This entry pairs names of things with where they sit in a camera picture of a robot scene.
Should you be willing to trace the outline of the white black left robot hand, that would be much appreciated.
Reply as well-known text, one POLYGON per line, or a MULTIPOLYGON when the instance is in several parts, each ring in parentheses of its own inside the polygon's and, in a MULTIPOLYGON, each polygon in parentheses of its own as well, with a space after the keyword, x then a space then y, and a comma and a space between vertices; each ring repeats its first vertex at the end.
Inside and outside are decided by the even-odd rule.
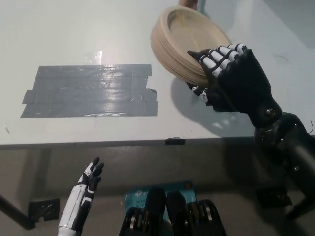
POLYGON ((80 176, 73 187, 65 208, 63 210, 59 226, 58 236, 80 236, 99 182, 100 174, 104 167, 97 157, 93 160, 80 176))

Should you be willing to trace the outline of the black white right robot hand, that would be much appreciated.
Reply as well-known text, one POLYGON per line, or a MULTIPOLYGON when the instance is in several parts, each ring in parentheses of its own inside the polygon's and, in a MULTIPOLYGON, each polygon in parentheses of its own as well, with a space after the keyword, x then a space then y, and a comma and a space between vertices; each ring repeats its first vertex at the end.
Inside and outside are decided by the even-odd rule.
POLYGON ((188 84, 217 112, 247 114, 256 128, 278 121, 282 110, 273 99, 270 83, 253 51, 244 44, 188 51, 202 67, 207 86, 188 84))

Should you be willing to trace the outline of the person's bare hand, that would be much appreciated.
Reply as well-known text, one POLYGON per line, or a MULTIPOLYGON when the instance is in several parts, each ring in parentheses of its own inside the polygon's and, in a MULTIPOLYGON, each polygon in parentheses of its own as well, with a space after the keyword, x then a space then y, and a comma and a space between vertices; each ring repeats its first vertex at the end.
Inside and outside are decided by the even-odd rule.
POLYGON ((197 10, 198 0, 179 0, 179 5, 197 10))

